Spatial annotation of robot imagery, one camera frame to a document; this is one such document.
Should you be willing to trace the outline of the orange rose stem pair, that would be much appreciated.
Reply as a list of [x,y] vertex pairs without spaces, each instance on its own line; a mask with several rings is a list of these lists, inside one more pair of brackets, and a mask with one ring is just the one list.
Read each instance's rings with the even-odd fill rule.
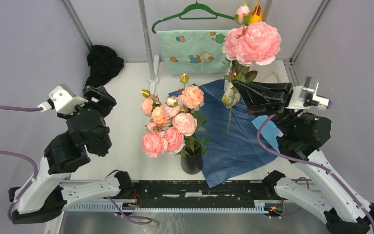
[[159,97],[150,92],[150,90],[142,89],[141,95],[144,98],[141,104],[143,114],[150,118],[150,122],[156,124],[158,129],[170,127],[171,121],[164,114],[164,106]]

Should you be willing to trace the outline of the dark blue wrapping paper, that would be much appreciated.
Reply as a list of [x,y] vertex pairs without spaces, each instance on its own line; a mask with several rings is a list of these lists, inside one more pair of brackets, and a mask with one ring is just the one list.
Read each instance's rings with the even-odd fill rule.
[[222,103],[224,81],[216,80],[200,85],[204,92],[204,106],[199,115],[207,122],[205,131],[197,132],[198,139],[209,137],[206,152],[202,155],[203,168],[200,171],[210,188],[240,176],[276,159],[257,140],[257,131],[252,124],[256,117],[247,112],[243,101],[232,110],[230,131],[227,131],[229,110]]

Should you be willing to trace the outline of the cream ribbon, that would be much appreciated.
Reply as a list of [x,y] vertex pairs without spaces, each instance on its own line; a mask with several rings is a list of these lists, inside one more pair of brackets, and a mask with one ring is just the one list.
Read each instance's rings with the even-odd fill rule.
[[260,80],[262,83],[286,83],[275,71],[267,72]]

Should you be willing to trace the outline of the light blue wrapping paper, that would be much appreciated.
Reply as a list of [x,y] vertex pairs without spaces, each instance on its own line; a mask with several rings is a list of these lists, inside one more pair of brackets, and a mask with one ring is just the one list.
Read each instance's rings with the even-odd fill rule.
[[[256,128],[256,131],[260,128],[260,126],[267,118],[268,116],[258,116],[251,121],[253,126]],[[279,152],[279,145],[276,139],[279,133],[280,131],[276,127],[276,125],[272,121],[269,121],[261,130],[261,140],[267,147],[273,149],[276,152]]]

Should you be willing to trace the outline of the orange rose stem with bud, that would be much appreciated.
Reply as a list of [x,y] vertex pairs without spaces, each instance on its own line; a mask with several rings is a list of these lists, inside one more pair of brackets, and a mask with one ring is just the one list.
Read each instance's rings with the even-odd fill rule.
[[199,116],[199,111],[204,105],[204,92],[196,85],[187,86],[189,76],[186,73],[180,75],[179,81],[183,84],[183,89],[179,90],[178,105],[184,112],[192,114],[197,119],[198,129],[203,131],[206,120]]

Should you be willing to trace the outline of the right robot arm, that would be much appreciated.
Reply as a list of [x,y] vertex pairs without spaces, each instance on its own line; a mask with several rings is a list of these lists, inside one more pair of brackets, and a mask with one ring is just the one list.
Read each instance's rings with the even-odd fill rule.
[[374,233],[374,203],[357,193],[335,170],[321,147],[330,139],[331,120],[310,113],[311,107],[326,110],[331,101],[317,94],[319,81],[307,77],[302,86],[234,80],[232,85],[247,111],[266,116],[281,132],[278,149],[271,153],[288,160],[320,189],[318,195],[278,171],[262,183],[262,194],[296,203],[320,219],[332,234]]

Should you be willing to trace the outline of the large pink peony stem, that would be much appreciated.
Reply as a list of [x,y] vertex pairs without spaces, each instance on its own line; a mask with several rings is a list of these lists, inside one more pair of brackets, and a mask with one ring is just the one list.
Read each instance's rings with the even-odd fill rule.
[[281,49],[281,36],[276,27],[263,21],[262,3],[257,1],[253,8],[246,3],[237,8],[234,15],[239,28],[231,29],[225,39],[222,52],[229,61],[224,75],[222,103],[229,109],[227,131],[230,131],[233,106],[240,101],[239,93],[232,81],[251,82],[257,71],[250,67],[271,64]]

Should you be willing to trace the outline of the pink peony pair stem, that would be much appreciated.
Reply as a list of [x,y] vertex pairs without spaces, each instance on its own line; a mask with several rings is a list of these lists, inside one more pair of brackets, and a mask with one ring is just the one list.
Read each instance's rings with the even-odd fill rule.
[[193,137],[195,124],[175,125],[161,129],[150,122],[145,125],[146,132],[141,138],[141,147],[149,157],[158,157],[163,153],[182,156],[195,156],[201,153],[200,143]]

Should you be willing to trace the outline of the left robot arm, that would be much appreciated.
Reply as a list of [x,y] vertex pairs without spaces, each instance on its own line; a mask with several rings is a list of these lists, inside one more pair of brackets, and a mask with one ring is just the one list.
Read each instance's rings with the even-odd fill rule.
[[101,180],[72,181],[70,176],[88,164],[90,155],[104,157],[112,146],[105,117],[116,100],[103,87],[86,86],[76,96],[67,85],[56,86],[39,105],[42,112],[55,110],[66,120],[67,131],[56,136],[45,148],[39,165],[21,187],[9,190],[13,224],[48,222],[67,209],[98,198],[133,194],[133,182],[124,171],[116,171]]

